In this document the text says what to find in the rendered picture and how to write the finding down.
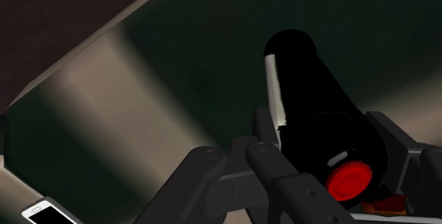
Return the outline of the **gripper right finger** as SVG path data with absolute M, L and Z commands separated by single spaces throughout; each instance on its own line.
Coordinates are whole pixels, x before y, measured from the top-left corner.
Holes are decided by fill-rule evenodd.
M 386 187 L 406 196 L 408 214 L 442 218 L 442 147 L 415 141 L 384 113 L 365 116 L 387 147 Z

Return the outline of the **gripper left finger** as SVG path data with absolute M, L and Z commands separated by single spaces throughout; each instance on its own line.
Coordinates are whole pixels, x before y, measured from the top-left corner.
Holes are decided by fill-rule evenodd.
M 278 149 L 271 114 L 254 111 L 253 136 L 225 153 L 192 149 L 133 224 L 223 224 L 244 209 L 252 224 L 356 224 L 308 173 Z

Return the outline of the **black cylinder with red end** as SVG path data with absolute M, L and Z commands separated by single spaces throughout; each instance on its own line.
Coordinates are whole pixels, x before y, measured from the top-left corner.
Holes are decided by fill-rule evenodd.
M 369 198 L 388 163 L 385 142 L 353 104 L 301 30 L 267 42 L 274 55 L 285 122 L 281 152 L 300 173 L 313 175 L 345 208 Z

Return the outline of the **white smartphone with black screen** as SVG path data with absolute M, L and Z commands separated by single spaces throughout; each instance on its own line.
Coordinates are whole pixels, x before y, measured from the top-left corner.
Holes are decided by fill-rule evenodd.
M 31 224 L 84 224 L 49 196 L 26 206 L 21 215 Z

